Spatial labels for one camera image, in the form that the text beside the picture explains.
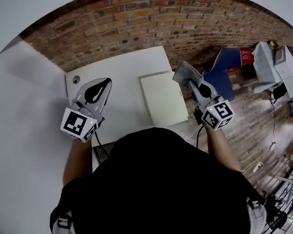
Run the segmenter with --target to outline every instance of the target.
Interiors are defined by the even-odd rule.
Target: wooden floor
[[[235,99],[230,103],[236,115],[223,130],[241,164],[241,169],[246,170],[245,176],[261,195],[264,192],[269,195],[280,183],[273,177],[283,176],[293,167],[293,162],[288,159],[293,154],[293,117],[290,117],[292,109],[288,103],[290,99],[284,96],[274,105],[276,145],[270,151],[269,147],[274,141],[274,118],[270,95],[268,93],[254,94],[253,88],[257,85],[256,83],[241,87],[241,84],[247,82],[243,81],[238,73],[230,74],[230,79],[235,91]],[[188,121],[170,126],[168,129],[195,146],[197,132],[201,125],[197,124],[193,115],[195,108],[193,99],[188,97],[187,93],[184,97],[187,97],[185,101],[189,113]],[[106,145],[108,151],[112,146],[113,143]],[[200,133],[198,146],[201,150],[208,151],[205,130]],[[105,159],[101,152],[100,156],[101,159]],[[258,161],[264,166],[252,174],[250,167]]]

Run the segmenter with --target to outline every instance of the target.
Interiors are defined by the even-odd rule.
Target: screw hole
[[[79,81],[80,81],[80,77],[79,76],[74,76],[73,83],[77,84]]]

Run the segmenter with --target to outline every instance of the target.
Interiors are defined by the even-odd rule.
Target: gray machine
[[[180,61],[172,78],[180,86],[190,89],[197,104],[194,116],[201,124],[208,124],[213,130],[226,126],[234,117],[228,100],[224,100],[215,88],[204,81],[203,76],[186,61]]]
[[[112,88],[110,78],[99,78],[84,84],[65,109],[61,130],[75,139],[87,142],[99,128],[101,112]]]

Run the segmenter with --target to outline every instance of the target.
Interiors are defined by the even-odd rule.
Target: metal rack
[[[288,220],[281,229],[276,229],[274,231],[271,230],[268,223],[266,223],[262,234],[272,234],[272,233],[285,234],[285,232],[289,229],[289,227],[293,223],[293,197],[292,197],[292,195],[293,195],[293,174],[290,174],[290,177],[292,177],[292,179],[275,176],[275,178],[280,179],[281,181],[288,183],[287,186],[284,188],[283,192],[281,193],[281,195],[283,195],[284,193],[285,193],[285,195],[283,195],[282,198],[278,198],[280,200],[280,202],[276,206],[278,209],[287,213]]]

